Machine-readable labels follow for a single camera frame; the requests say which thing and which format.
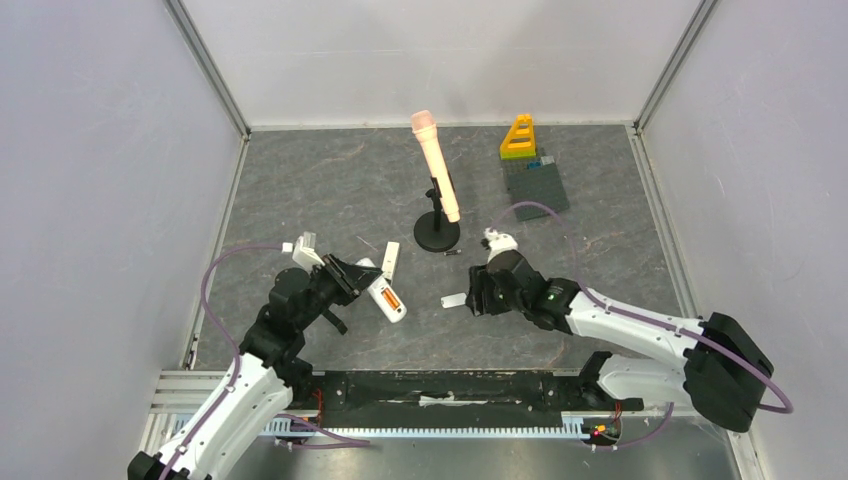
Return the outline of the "orange battery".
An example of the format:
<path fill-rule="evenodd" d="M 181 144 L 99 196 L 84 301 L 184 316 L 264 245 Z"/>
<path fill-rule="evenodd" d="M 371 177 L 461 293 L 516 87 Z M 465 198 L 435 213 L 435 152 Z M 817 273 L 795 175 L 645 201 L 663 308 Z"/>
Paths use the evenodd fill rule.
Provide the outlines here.
<path fill-rule="evenodd" d="M 391 288 L 384 288 L 381 292 L 381 295 L 385 299 L 387 305 L 393 311 L 400 313 L 403 310 L 402 303 L 399 301 L 399 299 Z"/>

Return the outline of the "white remote control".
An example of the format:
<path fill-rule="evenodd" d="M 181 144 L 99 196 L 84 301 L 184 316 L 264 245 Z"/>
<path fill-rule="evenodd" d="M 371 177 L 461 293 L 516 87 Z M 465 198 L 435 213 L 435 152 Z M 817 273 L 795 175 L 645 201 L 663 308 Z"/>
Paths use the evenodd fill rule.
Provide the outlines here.
<path fill-rule="evenodd" d="M 404 319 L 408 310 L 383 271 L 381 269 L 379 271 L 380 275 L 369 285 L 367 292 L 384 316 L 395 324 Z"/>

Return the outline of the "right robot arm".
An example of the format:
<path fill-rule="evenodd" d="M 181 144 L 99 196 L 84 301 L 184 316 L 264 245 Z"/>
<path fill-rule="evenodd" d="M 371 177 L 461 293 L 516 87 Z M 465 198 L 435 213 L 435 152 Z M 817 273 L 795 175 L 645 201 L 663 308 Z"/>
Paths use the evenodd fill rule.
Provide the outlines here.
<path fill-rule="evenodd" d="M 476 316 L 518 312 L 546 331 L 599 339 L 637 353 L 608 355 L 577 382 L 580 400 L 656 399 L 693 407 L 712 423 L 750 430 L 774 367 L 731 316 L 663 316 L 604 298 L 577 281 L 546 278 L 515 250 L 468 270 L 466 306 Z"/>

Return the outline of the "white battery cover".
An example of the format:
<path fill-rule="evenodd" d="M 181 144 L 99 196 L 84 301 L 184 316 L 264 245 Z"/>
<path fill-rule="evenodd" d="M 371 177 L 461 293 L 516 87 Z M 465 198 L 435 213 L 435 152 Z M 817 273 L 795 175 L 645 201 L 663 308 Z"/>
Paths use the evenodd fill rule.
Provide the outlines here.
<path fill-rule="evenodd" d="M 440 303 L 444 309 L 451 309 L 464 306 L 466 304 L 466 299 L 466 293 L 456 293 L 442 297 L 440 299 Z"/>

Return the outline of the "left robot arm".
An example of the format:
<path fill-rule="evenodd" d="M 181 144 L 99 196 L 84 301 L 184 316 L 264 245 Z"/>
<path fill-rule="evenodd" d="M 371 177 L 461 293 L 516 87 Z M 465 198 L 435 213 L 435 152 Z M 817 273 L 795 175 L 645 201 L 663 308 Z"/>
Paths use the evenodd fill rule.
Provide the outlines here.
<path fill-rule="evenodd" d="M 331 254 L 307 270 L 278 273 L 222 380 L 157 453 L 135 455 L 128 478 L 227 478 L 268 423 L 313 398 L 313 367 L 298 356 L 305 330 L 323 317 L 345 333 L 346 325 L 331 307 L 352 303 L 381 277 L 378 267 L 346 263 Z"/>

